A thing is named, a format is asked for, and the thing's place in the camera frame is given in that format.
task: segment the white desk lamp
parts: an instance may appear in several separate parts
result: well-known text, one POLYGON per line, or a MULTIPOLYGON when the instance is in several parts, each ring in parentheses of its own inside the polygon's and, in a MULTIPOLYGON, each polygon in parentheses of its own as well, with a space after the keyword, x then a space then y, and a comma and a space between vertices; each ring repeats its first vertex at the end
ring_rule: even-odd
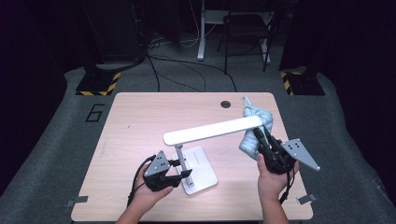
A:
POLYGON ((258 116, 250 116, 164 134, 164 143, 176 149, 177 154, 174 159, 181 158, 177 170, 181 173, 181 171, 192 169, 191 175, 181 181, 186 193, 193 194, 214 186, 218 183, 218 178, 201 147, 193 147, 182 152, 183 144, 260 126, 262 126, 262 119, 258 116))

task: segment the hazard stripe marker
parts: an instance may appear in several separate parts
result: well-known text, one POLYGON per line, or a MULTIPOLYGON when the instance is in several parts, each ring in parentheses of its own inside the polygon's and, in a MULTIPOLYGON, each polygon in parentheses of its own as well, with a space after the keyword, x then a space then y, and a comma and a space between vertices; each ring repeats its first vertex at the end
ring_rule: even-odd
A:
MULTIPOLYGON (((294 75, 302 75, 301 72, 291 72, 294 75)), ((288 80, 288 76, 286 72, 280 72, 280 76, 282 77, 283 84, 285 85, 286 92, 288 95, 293 95, 293 90, 291 89, 290 82, 288 80)))
POLYGON ((76 95, 86 95, 86 96, 93 96, 93 95, 110 95, 114 89, 116 88, 117 82, 120 78, 121 73, 117 73, 113 80, 111 81, 110 86, 108 87, 107 91, 76 91, 76 95))

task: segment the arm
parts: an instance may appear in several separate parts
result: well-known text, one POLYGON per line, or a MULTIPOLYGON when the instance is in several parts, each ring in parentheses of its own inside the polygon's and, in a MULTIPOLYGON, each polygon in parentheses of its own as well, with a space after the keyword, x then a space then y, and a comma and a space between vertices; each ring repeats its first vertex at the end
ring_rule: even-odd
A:
MULTIPOLYGON (((265 166, 264 156, 261 153, 257 157, 257 166, 260 171, 258 188, 264 223, 289 223, 285 211, 279 202, 279 194, 287 185, 286 174, 271 174, 265 166)), ((294 164, 294 171, 296 173, 299 167, 299 162, 296 162, 294 164)))
POLYGON ((119 220, 117 220, 117 224, 138 223, 140 218, 142 218, 142 216, 145 215, 155 205, 156 202, 164 198, 173 190, 173 187, 168 187, 156 192, 153 192, 151 189, 149 189, 144 184, 143 180, 143 173, 148 167, 148 165, 145 165, 141 169, 136 181, 136 185, 141 187, 137 187, 135 189, 134 199, 122 213, 119 220))

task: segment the wooden table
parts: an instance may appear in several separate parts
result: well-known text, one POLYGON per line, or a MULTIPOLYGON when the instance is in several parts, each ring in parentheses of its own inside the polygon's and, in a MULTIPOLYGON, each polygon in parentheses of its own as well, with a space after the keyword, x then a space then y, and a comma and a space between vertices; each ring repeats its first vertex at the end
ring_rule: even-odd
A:
MULTIPOLYGON (((253 105, 272 112, 272 135, 289 140, 276 101, 265 92, 123 92, 114 100, 105 127, 92 157, 79 196, 86 203, 76 203, 75 221, 115 221, 124 211, 134 174, 147 157, 163 150, 168 160, 174 147, 163 143, 163 135, 172 131, 242 118, 242 97, 253 105), (220 103, 228 101, 231 107, 220 103)), ((192 195, 180 186, 159 201, 142 221, 236 221, 261 220, 257 163, 238 149, 244 132, 185 144, 188 149, 205 150, 219 183, 192 195)), ((172 167, 168 175, 177 173, 172 167)), ((300 173, 296 175, 289 198, 283 203, 288 219, 309 219, 310 203, 298 204, 305 196, 300 173)))

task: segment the cable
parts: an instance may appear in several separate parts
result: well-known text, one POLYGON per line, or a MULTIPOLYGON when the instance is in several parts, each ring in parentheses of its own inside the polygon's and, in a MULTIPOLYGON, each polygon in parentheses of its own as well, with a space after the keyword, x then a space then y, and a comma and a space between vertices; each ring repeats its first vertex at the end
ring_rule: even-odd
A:
POLYGON ((147 57, 147 58, 148 58, 148 64, 151 66, 151 69, 154 72, 155 78, 157 79, 157 92, 160 92, 160 80, 158 79, 158 72, 155 69, 154 63, 152 62, 151 58, 150 57, 147 57))
MULTIPOLYGON (((152 57, 152 58, 154 58, 154 59, 156 59, 156 60, 163 60, 163 59, 158 58, 159 56, 153 57, 153 56, 151 56, 151 55, 148 55, 148 57, 152 57)), ((171 79, 168 78, 168 77, 164 77, 164 78, 166 78, 166 79, 168 79, 168 80, 170 80, 170 81, 173 81, 173 82, 175 82, 176 84, 189 87, 189 88, 191 88, 191 89, 193 89, 193 90, 196 90, 196 91, 199 91, 199 92, 205 92, 205 91, 206 91, 206 80, 205 80, 205 77, 204 77, 200 72, 198 72, 197 70, 195 70, 195 69, 192 68, 191 66, 188 66, 188 65, 186 65, 186 64, 184 64, 184 63, 182 63, 182 62, 180 62, 180 61, 178 61, 178 60, 176 60, 176 59, 174 59, 174 58, 171 58, 171 57, 169 57, 169 56, 163 56, 163 57, 166 57, 166 58, 170 59, 172 62, 180 63, 180 64, 182 64, 182 65, 184 65, 184 66, 190 68, 190 69, 191 69, 192 71, 194 71, 195 73, 197 73, 197 74, 202 78, 202 80, 204 81, 204 90, 203 90, 203 91, 199 91, 199 90, 195 89, 194 87, 191 87, 191 86, 188 86, 188 85, 185 85, 185 84, 176 82, 176 81, 174 81, 174 80, 171 80, 171 79)))
POLYGON ((191 45, 183 45, 183 44, 180 43, 181 46, 183 46, 183 47, 185 47, 185 48, 190 48, 190 47, 194 46, 194 45, 198 42, 198 40, 200 39, 200 38, 199 38, 199 27, 198 27, 198 22, 197 22, 197 19, 195 18, 195 14, 194 14, 194 10, 193 10, 193 8, 192 8, 191 0, 190 0, 190 9, 191 9, 192 17, 194 18, 195 27, 197 28, 197 37, 195 38, 194 43, 192 43, 191 45))
POLYGON ((290 191, 290 189, 291 189, 291 186, 292 186, 293 183, 294 183, 294 177, 295 177, 295 175, 296 175, 296 174, 295 174, 295 171, 294 171, 294 168, 293 168, 293 169, 292 169, 292 170, 293 170, 293 179, 292 179, 292 181, 291 181, 291 183, 290 183, 290 172, 288 172, 286 166, 285 166, 285 170, 286 170, 286 177, 287 177, 287 179, 288 179, 288 184, 286 185, 286 191, 283 192, 282 196, 281 196, 280 199, 279 199, 279 202, 280 202, 280 203, 283 203, 283 202, 285 202, 285 200, 288 199, 289 191, 290 191))
MULTIPOLYGON (((158 58, 158 57, 152 56, 152 55, 149 56, 149 57, 150 57, 150 58, 153 58, 153 59, 157 59, 157 60, 168 61, 168 62, 178 62, 178 63, 192 63, 192 64, 197 64, 197 65, 201 65, 201 66, 206 66, 206 67, 214 68, 214 69, 220 70, 221 72, 224 73, 224 70, 222 70, 222 69, 220 69, 220 68, 218 68, 218 67, 216 67, 216 66, 209 65, 209 64, 195 63, 195 62, 182 61, 182 60, 170 60, 170 59, 158 58)), ((233 77, 232 77, 228 72, 227 72, 225 75, 228 76, 228 77, 230 78, 231 82, 233 83, 233 89, 234 89, 235 92, 237 92, 236 86, 235 86, 235 82, 233 81, 233 77)))
POLYGON ((135 188, 136 186, 136 180, 137 180, 137 176, 140 173, 140 170, 142 170, 143 166, 148 162, 148 161, 153 161, 155 159, 155 155, 148 157, 145 161, 142 162, 142 164, 140 164, 139 168, 137 168, 136 174, 134 175, 134 183, 132 184, 132 189, 131 189, 131 193, 128 196, 128 203, 126 206, 129 206, 129 204, 132 202, 132 200, 134 199, 134 193, 140 188, 142 187, 145 183, 139 185, 137 188, 135 188))

